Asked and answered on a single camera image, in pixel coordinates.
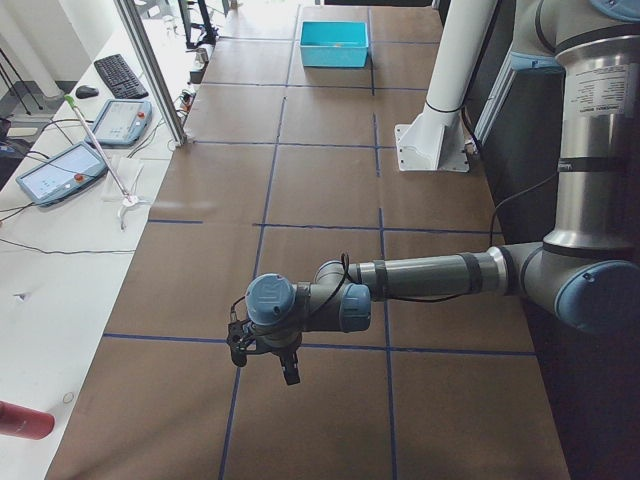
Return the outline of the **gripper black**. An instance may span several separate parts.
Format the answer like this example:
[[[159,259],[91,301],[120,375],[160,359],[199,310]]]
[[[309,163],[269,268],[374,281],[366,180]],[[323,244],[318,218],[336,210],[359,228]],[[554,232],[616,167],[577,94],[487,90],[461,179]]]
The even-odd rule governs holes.
[[[299,331],[280,331],[256,337],[257,354],[273,353],[279,356],[283,377],[287,386],[299,384],[297,350],[302,342]]]

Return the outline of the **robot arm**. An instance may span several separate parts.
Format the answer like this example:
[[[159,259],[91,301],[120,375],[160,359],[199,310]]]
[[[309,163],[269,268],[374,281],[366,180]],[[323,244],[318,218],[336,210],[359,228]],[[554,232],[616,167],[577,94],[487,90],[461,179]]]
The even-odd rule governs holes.
[[[562,69],[564,100],[555,225],[541,241],[482,253],[324,263],[310,282],[268,273],[232,319],[235,365],[251,355],[280,360],[299,382],[306,332],[368,329],[375,301],[421,303],[496,291],[529,298],[580,331],[618,330],[639,315],[639,268],[618,208],[639,120],[639,5],[635,1],[520,1],[512,63]]]

